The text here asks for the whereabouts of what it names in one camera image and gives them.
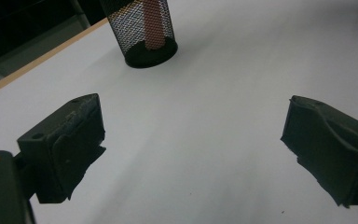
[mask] table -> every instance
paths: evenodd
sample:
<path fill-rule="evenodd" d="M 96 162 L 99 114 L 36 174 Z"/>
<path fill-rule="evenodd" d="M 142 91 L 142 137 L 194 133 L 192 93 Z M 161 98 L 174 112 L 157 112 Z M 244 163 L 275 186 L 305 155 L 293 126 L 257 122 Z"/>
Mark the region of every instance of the table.
<path fill-rule="evenodd" d="M 38 223 L 358 223 L 280 141 L 289 99 L 358 119 L 358 1 L 171 1 L 178 52 L 124 63 L 106 21 L 0 84 L 0 150 L 100 94 L 105 153 Z"/>

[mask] black mesh cup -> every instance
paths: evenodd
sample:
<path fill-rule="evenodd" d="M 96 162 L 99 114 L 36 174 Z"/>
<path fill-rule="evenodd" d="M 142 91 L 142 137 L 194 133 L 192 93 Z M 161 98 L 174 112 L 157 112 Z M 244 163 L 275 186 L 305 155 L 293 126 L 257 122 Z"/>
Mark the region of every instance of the black mesh cup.
<path fill-rule="evenodd" d="M 100 0 L 127 65 L 151 67 L 178 47 L 167 0 Z"/>

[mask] wire mesh basket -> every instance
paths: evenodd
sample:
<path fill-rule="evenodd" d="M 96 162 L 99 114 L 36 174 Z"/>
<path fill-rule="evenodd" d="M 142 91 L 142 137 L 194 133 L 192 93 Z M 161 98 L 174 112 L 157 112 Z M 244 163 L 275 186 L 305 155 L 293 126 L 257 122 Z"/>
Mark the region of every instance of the wire mesh basket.
<path fill-rule="evenodd" d="M 151 67 L 177 51 L 166 0 L 100 0 L 126 63 Z"/>

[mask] tabletop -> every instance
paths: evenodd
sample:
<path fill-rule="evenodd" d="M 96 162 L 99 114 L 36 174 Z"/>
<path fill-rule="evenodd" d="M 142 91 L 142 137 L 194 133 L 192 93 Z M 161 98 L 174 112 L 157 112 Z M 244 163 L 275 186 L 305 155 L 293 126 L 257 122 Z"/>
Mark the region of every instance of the tabletop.
<path fill-rule="evenodd" d="M 170 1 L 179 49 L 128 67 L 101 22 L 3 81 L 0 150 L 98 93 L 106 151 L 37 223 L 358 223 L 280 141 L 292 95 L 358 119 L 358 0 Z"/>

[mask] brown cylinder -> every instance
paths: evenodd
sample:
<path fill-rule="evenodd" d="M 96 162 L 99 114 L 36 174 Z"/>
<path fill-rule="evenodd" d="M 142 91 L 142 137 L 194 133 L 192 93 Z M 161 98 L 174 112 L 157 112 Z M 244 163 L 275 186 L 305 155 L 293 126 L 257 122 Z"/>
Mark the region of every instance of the brown cylinder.
<path fill-rule="evenodd" d="M 145 46 L 147 49 L 160 49 L 165 45 L 164 28 L 159 0 L 144 0 Z"/>

